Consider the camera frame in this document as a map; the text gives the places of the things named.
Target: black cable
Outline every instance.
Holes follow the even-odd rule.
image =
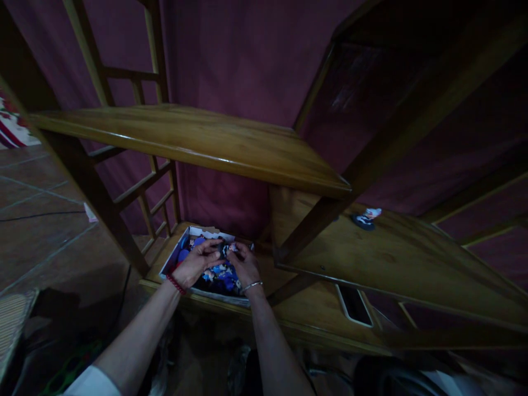
[[[26,218],[40,217],[40,216],[49,216],[49,215],[68,215],[70,213],[86,213],[86,212],[85,211],[71,211],[71,212],[50,212],[50,213],[32,214],[31,216],[22,216],[22,217],[15,217],[15,218],[12,218],[12,219],[0,220],[0,222],[23,220],[23,219],[26,219]]]
[[[125,284],[123,286],[123,291],[121,293],[121,302],[119,303],[119,309],[115,316],[114,322],[110,325],[108,334],[111,334],[119,322],[121,317],[121,311],[123,310],[123,305],[125,304],[125,294],[127,293],[128,280],[130,279],[130,273],[132,272],[132,265],[128,264],[128,271],[126,273]]]

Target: green object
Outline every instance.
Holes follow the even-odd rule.
[[[64,363],[61,370],[46,384],[38,396],[57,396],[75,381],[75,379],[95,360],[103,349],[103,343],[95,340],[90,344],[78,346],[74,354]]]

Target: person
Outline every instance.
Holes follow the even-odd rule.
[[[183,289],[190,288],[210,267],[222,264],[209,239],[194,248],[172,276]],[[264,395],[314,395],[308,377],[289,347],[273,314],[262,283],[258,262],[249,248],[236,243],[238,254],[227,258],[234,265],[251,305],[253,327],[260,363]],[[134,396],[149,367],[157,344],[173,316],[181,293],[165,280],[131,323],[116,337],[101,356],[66,390],[64,396]]]

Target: white sleeve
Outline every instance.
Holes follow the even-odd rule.
[[[71,384],[63,396],[122,396],[105,373],[95,366],[88,367]]]

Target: hand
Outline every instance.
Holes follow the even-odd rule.
[[[222,239],[207,239],[191,250],[185,260],[172,273],[181,287],[185,290],[189,289],[206,269],[225,263],[225,260],[218,259],[220,252],[213,246],[220,242]]]
[[[240,284],[242,285],[242,288],[245,288],[251,283],[260,281],[259,262],[253,252],[249,250],[246,245],[239,242],[235,242],[235,245],[238,249],[238,255],[235,252],[229,251],[227,253],[227,259],[235,267]]]

